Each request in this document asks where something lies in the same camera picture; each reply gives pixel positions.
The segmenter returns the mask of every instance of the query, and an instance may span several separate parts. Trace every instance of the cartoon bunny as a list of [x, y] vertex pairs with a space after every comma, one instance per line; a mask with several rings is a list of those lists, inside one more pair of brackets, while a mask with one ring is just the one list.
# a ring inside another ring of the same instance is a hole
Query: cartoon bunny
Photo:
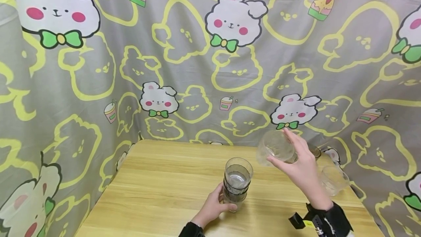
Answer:
[[93, 0], [16, 0], [25, 32], [41, 37], [41, 46], [81, 48], [83, 38], [92, 37], [100, 27]]
[[338, 154], [338, 151], [336, 151], [336, 149], [328, 148], [323, 152], [326, 153], [330, 157], [330, 159], [332, 159], [335, 166], [341, 165], [340, 155]]
[[156, 82], [145, 82], [139, 102], [142, 109], [149, 112], [150, 117], [168, 118], [170, 113], [178, 110], [176, 94], [177, 92], [170, 86], [161, 88]]
[[121, 157], [117, 160], [117, 163], [116, 163], [116, 171], [119, 171], [119, 170], [120, 170], [121, 165], [123, 165], [123, 162], [126, 160], [127, 155], [130, 153], [130, 150], [132, 149], [132, 147], [133, 147], [134, 145], [135, 145], [135, 144], [133, 143], [133, 144], [130, 146], [130, 148], [128, 149], [128, 151], [124, 151], [124, 152], [121, 154]]
[[205, 16], [210, 44], [233, 53], [237, 47], [252, 44], [261, 34], [261, 18], [268, 12], [260, 0], [218, 0]]
[[52, 212], [53, 196], [61, 182], [59, 165], [41, 166], [38, 179], [25, 181], [0, 208], [2, 231], [7, 237], [44, 237], [45, 220]]
[[276, 129], [283, 127], [297, 129], [299, 124], [307, 123], [318, 114], [316, 104], [321, 100], [316, 95], [304, 99], [298, 94], [286, 95], [281, 99], [275, 112], [270, 115], [272, 123], [277, 124]]
[[405, 203], [419, 212], [421, 212], [421, 172], [417, 172], [414, 176], [406, 181], [406, 188], [409, 195], [404, 196]]
[[393, 54], [400, 54], [406, 63], [421, 60], [421, 6], [403, 19], [396, 32], [399, 42], [392, 48]]

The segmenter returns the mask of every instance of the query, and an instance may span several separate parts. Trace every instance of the wrist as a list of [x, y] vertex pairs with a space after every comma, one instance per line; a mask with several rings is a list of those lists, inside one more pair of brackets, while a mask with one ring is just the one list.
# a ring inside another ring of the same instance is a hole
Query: wrist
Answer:
[[205, 218], [202, 216], [202, 214], [197, 213], [195, 217], [193, 217], [191, 219], [191, 222], [196, 224], [197, 226], [201, 227], [202, 229], [204, 229], [206, 227], [206, 225], [208, 225], [208, 220], [205, 220]]
[[305, 192], [305, 196], [311, 206], [316, 210], [330, 210], [333, 207], [333, 201], [322, 187], [315, 188], [312, 192]]

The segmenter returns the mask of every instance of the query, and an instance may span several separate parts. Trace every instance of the black strap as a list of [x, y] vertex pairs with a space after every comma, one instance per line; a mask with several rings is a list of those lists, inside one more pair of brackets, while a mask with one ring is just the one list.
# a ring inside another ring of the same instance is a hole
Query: black strap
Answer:
[[346, 237], [353, 231], [344, 210], [336, 203], [330, 210], [316, 210], [307, 204], [308, 213], [313, 217], [317, 215], [322, 223], [322, 231], [327, 237]]
[[203, 229], [197, 226], [196, 224], [189, 222], [183, 228], [182, 232], [178, 237], [205, 237], [203, 235]]

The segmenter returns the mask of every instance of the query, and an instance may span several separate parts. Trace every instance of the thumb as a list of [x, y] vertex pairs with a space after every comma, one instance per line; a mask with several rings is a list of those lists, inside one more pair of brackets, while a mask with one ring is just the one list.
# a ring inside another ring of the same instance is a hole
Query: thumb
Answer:
[[267, 157], [266, 158], [269, 162], [271, 162], [272, 163], [272, 165], [274, 165], [276, 168], [278, 168], [279, 170], [281, 170], [281, 171], [283, 171], [283, 172], [285, 172], [285, 170], [288, 168], [288, 165], [289, 164], [287, 164], [287, 163], [285, 163], [285, 162], [282, 162], [281, 160], [279, 160], [279, 159], [277, 159], [277, 158], [275, 158], [275, 157], [273, 157], [273, 156], [269, 156], [269, 157]]
[[237, 209], [238, 207], [236, 206], [236, 204], [233, 204], [233, 203], [221, 204], [221, 212], [236, 211]]

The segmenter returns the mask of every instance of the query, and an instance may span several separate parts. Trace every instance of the hand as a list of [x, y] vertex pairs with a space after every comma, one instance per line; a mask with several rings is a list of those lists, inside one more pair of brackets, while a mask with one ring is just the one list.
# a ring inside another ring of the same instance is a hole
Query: hand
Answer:
[[294, 146], [298, 160], [293, 164], [287, 164], [273, 156], [269, 156], [268, 161], [283, 171], [299, 187], [315, 209], [329, 210], [333, 207], [333, 203], [322, 187], [318, 176], [316, 159], [308, 149], [307, 142], [287, 128], [281, 131]]
[[226, 203], [221, 204], [224, 194], [222, 193], [222, 187], [224, 185], [219, 184], [216, 189], [208, 195], [208, 198], [203, 204], [202, 209], [197, 215], [191, 220], [192, 223], [202, 227], [204, 229], [208, 223], [219, 217], [222, 212], [235, 211], [237, 210], [236, 204]]

